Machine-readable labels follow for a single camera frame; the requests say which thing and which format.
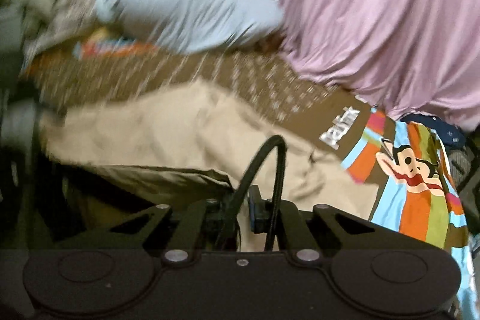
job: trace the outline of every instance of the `screw head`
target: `screw head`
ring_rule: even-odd
[[[300,250],[297,252],[297,258],[304,262],[314,262],[320,259],[320,253],[315,250]]]
[[[239,266],[248,266],[249,262],[246,259],[239,259],[239,260],[237,260],[237,264]]]
[[[314,206],[315,209],[328,209],[330,206],[327,204],[316,204]]]
[[[184,250],[169,250],[164,257],[169,262],[183,262],[188,259],[188,252]]]

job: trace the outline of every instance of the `gray fabric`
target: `gray fabric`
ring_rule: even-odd
[[[275,0],[97,0],[96,7],[126,35],[181,53],[253,45],[283,17]]]

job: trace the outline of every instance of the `black object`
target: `black object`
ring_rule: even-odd
[[[231,216],[275,147],[273,198],[248,193],[252,226],[280,250],[236,252]],[[194,202],[180,216],[152,206],[30,251],[23,283],[35,319],[451,319],[454,259],[328,205],[306,212],[281,200],[285,151],[270,138],[232,198]]]

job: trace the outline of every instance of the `circular cover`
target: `circular cover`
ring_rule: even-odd
[[[343,250],[332,261],[335,284],[353,301],[390,315],[419,315],[455,296],[460,270],[446,252]]]
[[[28,294],[61,313],[103,313],[140,295],[154,277],[143,250],[54,250],[33,253],[23,271]]]

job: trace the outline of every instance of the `black cable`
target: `black cable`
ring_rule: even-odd
[[[277,148],[277,172],[275,173],[275,183],[272,195],[272,219],[270,221],[270,227],[267,232],[267,239],[265,241],[265,251],[271,251],[273,249],[273,243],[275,240],[275,225],[277,223],[277,214],[280,208],[280,202],[282,199],[283,180],[285,177],[285,167],[287,161],[287,145],[283,137],[275,135],[270,137],[258,150],[255,157],[250,162],[247,170],[243,174],[243,178],[240,181],[237,191],[232,197],[229,206],[225,212],[224,223],[215,241],[215,249],[223,250],[226,240],[231,236],[235,227],[237,215],[240,212],[240,208],[243,204],[243,200],[247,195],[248,189],[260,170],[263,162],[268,157],[270,152]]]

